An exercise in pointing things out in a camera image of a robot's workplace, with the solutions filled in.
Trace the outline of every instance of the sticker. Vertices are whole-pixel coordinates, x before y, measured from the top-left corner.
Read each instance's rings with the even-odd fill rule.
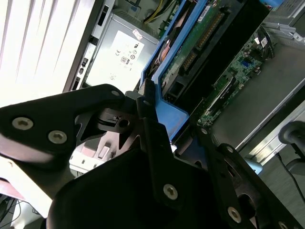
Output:
[[[133,90],[131,85],[134,87],[137,84],[142,71],[137,60],[143,48],[144,44],[137,39],[117,31],[112,45],[100,61],[99,75],[103,83],[112,84],[123,93]]]
[[[255,42],[256,42],[257,44],[260,43],[258,37],[256,37],[254,40],[255,40]]]
[[[202,19],[205,17],[206,13],[209,11],[211,5],[207,5],[205,7],[205,9],[203,10],[202,14],[200,15],[199,19],[198,19],[198,22],[201,22]]]
[[[262,39],[261,41],[262,47],[264,48],[267,45],[267,43],[268,43],[267,38],[264,37],[264,39]]]
[[[132,31],[132,33],[135,35],[135,37],[138,39],[138,40],[141,40],[143,37],[142,35],[139,33],[139,31],[137,29],[135,29],[134,31]]]

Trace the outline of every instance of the floor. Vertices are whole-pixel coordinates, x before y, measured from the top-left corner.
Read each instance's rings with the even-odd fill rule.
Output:
[[[291,146],[286,146],[280,152],[285,165],[291,160],[298,158]],[[273,191],[276,197],[284,204],[290,213],[305,228],[305,203],[301,200],[291,177],[283,169],[277,157],[273,157],[265,164],[260,178]],[[305,177],[295,175],[295,178],[305,195]]]

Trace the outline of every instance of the silver screw head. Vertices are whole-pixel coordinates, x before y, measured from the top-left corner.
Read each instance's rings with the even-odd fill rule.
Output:
[[[202,133],[204,133],[205,135],[208,134],[208,132],[207,132],[206,129],[204,129],[204,128],[201,128],[201,131],[202,131]]]
[[[280,225],[281,229],[288,229],[288,227],[281,221],[278,222],[278,225]]]
[[[241,223],[242,222],[242,217],[240,216],[239,212],[233,208],[233,207],[228,207],[228,213],[229,216],[236,222],[236,223]]]
[[[234,152],[233,149],[232,149],[231,147],[229,147],[229,146],[227,146],[227,150],[228,150],[230,153],[233,153],[233,152]]]
[[[119,96],[119,95],[120,95],[120,93],[118,93],[118,92],[115,91],[115,90],[111,91],[111,93],[112,93],[113,95],[115,95],[115,96]]]
[[[48,135],[49,140],[54,144],[63,144],[68,140],[67,135],[60,130],[53,130]]]
[[[146,101],[146,100],[144,100],[143,103],[145,103],[145,104],[148,105],[148,106],[151,105],[151,104],[150,104],[148,101]]]
[[[26,117],[15,118],[11,124],[19,130],[29,130],[34,126],[33,121]]]
[[[178,192],[171,184],[164,185],[163,192],[171,200],[176,200],[178,198]]]

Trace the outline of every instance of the yellow wire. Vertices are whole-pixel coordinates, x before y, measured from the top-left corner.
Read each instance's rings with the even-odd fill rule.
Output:
[[[163,0],[160,1],[160,4],[159,4],[158,8],[156,9],[156,11],[153,13],[153,15],[146,22],[144,22],[144,24],[147,24],[147,23],[149,23],[150,21],[153,20],[153,18],[156,16],[156,14],[161,10],[162,2],[163,2]]]

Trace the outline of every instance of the motherboard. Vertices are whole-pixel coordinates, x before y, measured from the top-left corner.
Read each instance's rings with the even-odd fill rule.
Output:
[[[259,75],[264,61],[259,53],[263,48],[264,44],[261,44],[255,35],[252,35],[214,83],[212,93],[199,105],[196,111],[201,114],[197,121],[198,125],[211,126],[247,81]]]
[[[163,85],[170,84],[178,74],[184,75],[187,73],[196,59],[196,56],[200,53],[201,49],[203,49],[205,43],[224,17],[225,14],[221,11],[220,5],[217,4],[219,1],[213,0],[210,2],[211,4],[208,4],[204,8],[189,36],[175,55],[165,74],[162,76],[161,83]]]

